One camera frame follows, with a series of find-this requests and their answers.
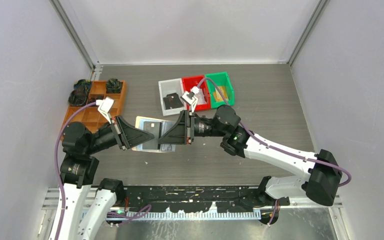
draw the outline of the gray wall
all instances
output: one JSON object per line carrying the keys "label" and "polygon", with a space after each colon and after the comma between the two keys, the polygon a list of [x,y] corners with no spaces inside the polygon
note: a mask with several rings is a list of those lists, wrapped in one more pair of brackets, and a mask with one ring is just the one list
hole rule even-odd
{"label": "gray wall", "polygon": [[353,175],[354,239],[384,239],[384,1],[330,1],[292,72],[316,148]]}
{"label": "gray wall", "polygon": [[88,74],[48,0],[0,0],[0,240],[38,233],[67,96]]}
{"label": "gray wall", "polygon": [[199,64],[286,62],[318,1],[61,2],[101,64]]}

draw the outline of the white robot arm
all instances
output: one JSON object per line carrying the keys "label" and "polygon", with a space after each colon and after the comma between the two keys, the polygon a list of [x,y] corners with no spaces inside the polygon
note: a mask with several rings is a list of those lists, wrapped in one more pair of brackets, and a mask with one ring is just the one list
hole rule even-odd
{"label": "white robot arm", "polygon": [[[59,210],[49,240],[93,240],[111,207],[126,198],[123,182],[106,178],[101,182],[89,211],[81,220],[83,206],[99,164],[91,154],[114,145],[126,150],[154,138],[151,133],[134,128],[121,116],[107,116],[109,124],[94,134],[80,122],[73,122],[64,129],[62,146],[66,156],[61,164],[60,176],[65,197],[63,199],[60,194]],[[308,197],[315,203],[332,206],[338,187],[351,180],[348,172],[338,167],[329,151],[322,149],[316,154],[289,148],[254,134],[240,123],[241,118],[229,105],[220,106],[213,118],[200,117],[184,110],[176,124],[158,142],[188,145],[192,144],[195,137],[222,137],[220,146],[230,155],[260,160],[294,175],[280,178],[265,176],[252,196],[253,203],[257,202],[259,206],[275,206],[278,200],[287,197]],[[348,179],[340,184],[342,172],[348,175]],[[147,189],[152,194],[152,187]],[[241,199],[249,197],[240,195],[243,194],[241,191],[238,193]],[[211,201],[213,204],[218,202],[217,198]]]}

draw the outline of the gray table surface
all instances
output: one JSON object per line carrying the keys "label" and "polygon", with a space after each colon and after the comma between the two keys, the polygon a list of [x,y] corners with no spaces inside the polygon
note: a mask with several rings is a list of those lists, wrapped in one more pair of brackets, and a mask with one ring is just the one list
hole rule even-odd
{"label": "gray table surface", "polygon": [[[313,151],[310,134],[290,67],[285,64],[122,65],[104,66],[100,80],[125,80],[123,117],[135,125],[136,116],[163,117],[158,81],[227,72],[235,91],[234,109],[247,126],[265,138],[303,151]],[[197,112],[212,117],[215,110]],[[230,156],[220,138],[195,138],[174,153],[148,153],[117,146],[97,153],[94,178],[119,179],[125,185],[258,185],[264,176],[289,172],[255,159]]]}

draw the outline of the metal frame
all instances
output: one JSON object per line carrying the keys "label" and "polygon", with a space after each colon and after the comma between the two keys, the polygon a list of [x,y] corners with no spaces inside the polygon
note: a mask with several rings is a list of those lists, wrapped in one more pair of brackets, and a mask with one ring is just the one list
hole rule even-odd
{"label": "metal frame", "polygon": [[72,13],[71,16],[75,15],[74,10],[70,7],[71,6],[70,3],[67,1],[63,6],[60,0],[49,0],[49,2],[54,7],[55,12],[58,14],[59,18],[61,19],[61,22],[64,24],[65,29],[67,29],[68,34],[70,35],[71,39],[73,40],[74,44],[79,50],[84,61],[86,62],[86,64],[89,66],[91,70],[94,70],[95,65],[98,64],[99,61],[92,50],[92,46],[87,41],[86,35],[82,34],[83,41],[80,38],[79,32],[78,32],[80,24],[77,24],[78,27],[75,27],[73,25],[73,19],[71,20],[69,19],[69,16],[67,15],[67,11],[71,11]]}
{"label": "metal frame", "polygon": [[315,7],[315,9],[314,9],[314,11],[310,17],[309,22],[307,23],[307,26],[304,29],[304,32],[302,33],[301,37],[299,38],[298,43],[296,44],[295,49],[293,50],[292,55],[290,56],[289,61],[287,62],[287,64],[289,64],[289,66],[292,67],[292,65],[294,64],[295,60],[298,57],[298,54],[300,53],[301,49],[304,46],[304,43],[307,41],[307,38],[309,37],[309,35],[313,31],[314,27],[316,26],[317,22],[320,19],[320,16],[322,15],[323,11],[325,10],[325,8],[329,2],[330,2],[330,0],[320,0],[318,2],[317,6]]}
{"label": "metal frame", "polygon": [[[95,76],[99,78],[99,75],[102,71],[102,66],[100,65],[100,62],[96,57],[92,49],[92,45],[89,43],[86,37],[86,34],[83,32],[82,26],[77,20],[76,13],[74,12],[74,9],[71,7],[70,2],[64,1],[64,4],[62,4],[60,0],[49,0],[49,1],[55,8],[55,11],[60,17],[65,28],[67,29],[67,32],[71,36],[74,44],[77,46],[78,50],[83,56],[85,62],[87,63],[89,68],[93,71],[92,77]],[[322,15],[324,9],[326,8],[329,2],[330,0],[319,0],[289,60],[287,62],[276,62],[276,64],[288,64],[289,66],[292,66],[294,64],[294,61],[298,57],[298,54],[300,53],[302,47],[304,46],[304,43],[307,41],[308,36],[312,32],[314,26],[317,24],[320,16]],[[208,64],[223,64],[223,63],[211,62]]]}

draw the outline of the purple cable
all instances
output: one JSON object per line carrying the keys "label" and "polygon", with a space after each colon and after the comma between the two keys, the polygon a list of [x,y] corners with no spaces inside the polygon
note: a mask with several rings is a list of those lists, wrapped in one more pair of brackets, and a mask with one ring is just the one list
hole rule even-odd
{"label": "purple cable", "polygon": [[64,125],[61,128],[61,131],[59,132],[58,138],[56,139],[55,143],[55,172],[56,172],[56,178],[58,179],[58,186],[59,191],[61,192],[61,215],[59,216],[58,226],[56,227],[56,233],[55,233],[55,240],[58,240],[58,237],[60,236],[61,232],[61,226],[63,225],[63,219],[64,219],[64,210],[66,209],[66,192],[64,191],[64,185],[63,180],[60,176],[60,166],[58,165],[58,146],[60,145],[60,139],[63,136],[63,131],[67,127],[67,125],[70,123],[70,121],[81,111],[83,111],[87,107],[91,107],[96,105],[95,102],[88,103],[81,108],[79,108],[77,111],[71,115],[68,120],[64,123]]}
{"label": "purple cable", "polygon": [[139,210],[137,213],[135,213],[133,216],[126,216],[126,215],[119,214],[119,213],[112,212],[112,211],[108,212],[107,215],[110,217],[127,219],[127,220],[123,221],[122,223],[118,224],[119,226],[121,226],[121,225],[130,223],[132,220],[140,219],[140,218],[144,217],[145,215],[147,215],[151,211],[151,207],[152,207],[151,204],[148,204],[148,205],[144,206],[141,210]]}
{"label": "purple cable", "polygon": [[[209,78],[209,77],[204,77],[204,78],[198,83],[197,87],[199,88],[199,87],[203,84],[203,82],[204,82],[205,80],[210,81],[210,82],[212,83],[212,85],[214,85],[215,89],[216,89],[216,90],[218,91],[218,93],[221,95],[221,98],[223,99],[224,103],[225,103],[226,105],[230,106],[229,103],[228,103],[228,101],[226,100],[225,96],[223,95],[222,91],[220,90],[220,88],[216,85],[216,83],[215,83],[211,78]],[[252,132],[248,129],[248,127],[244,124],[244,122],[242,122],[242,120],[241,120],[239,123],[242,125],[243,129],[244,129],[244,130],[245,130],[245,131],[246,131],[246,132],[247,132],[247,133],[248,133],[254,140],[256,140],[258,143],[260,143],[260,144],[262,144],[262,145],[264,145],[264,146],[266,146],[266,147],[268,146],[268,144],[267,144],[266,142],[264,142],[264,141],[258,139],[258,138],[254,135],[254,133],[252,133]],[[278,152],[281,152],[281,153],[283,153],[283,154],[286,154],[286,155],[288,155],[288,156],[291,156],[291,157],[294,157],[294,158],[297,158],[297,159],[301,159],[301,160],[305,160],[305,159],[306,159],[304,156],[301,156],[301,155],[298,155],[298,154],[295,154],[295,153],[292,153],[292,152],[288,152],[288,151],[286,151],[286,150],[280,149],[280,148],[275,147],[275,146],[271,146],[271,145],[270,145],[270,146],[268,146],[268,148],[273,149],[273,150],[276,150],[276,151],[278,151]],[[338,185],[339,187],[345,186],[345,185],[347,185],[348,183],[351,182],[351,173],[350,173],[349,171],[347,171],[346,169],[344,169],[343,167],[340,167],[340,166],[337,166],[337,165],[334,165],[334,164],[331,164],[331,163],[328,163],[328,162],[325,162],[325,161],[321,161],[321,160],[318,160],[318,159],[307,158],[306,160],[307,160],[307,161],[310,161],[310,162],[313,162],[313,163],[316,163],[316,164],[325,165],[325,166],[327,166],[327,167],[330,167],[330,168],[333,168],[333,169],[336,169],[336,170],[338,170],[338,171],[341,171],[341,172],[345,173],[345,174],[348,176],[348,179],[347,179],[346,181],[340,183],[340,184]]]}
{"label": "purple cable", "polygon": [[279,199],[276,199],[276,201],[274,202],[273,213],[271,214],[270,220],[269,220],[268,223],[267,223],[267,225],[268,225],[269,227],[270,227],[270,224],[272,224],[273,218],[275,217],[276,209],[278,208],[278,200],[279,200]]}

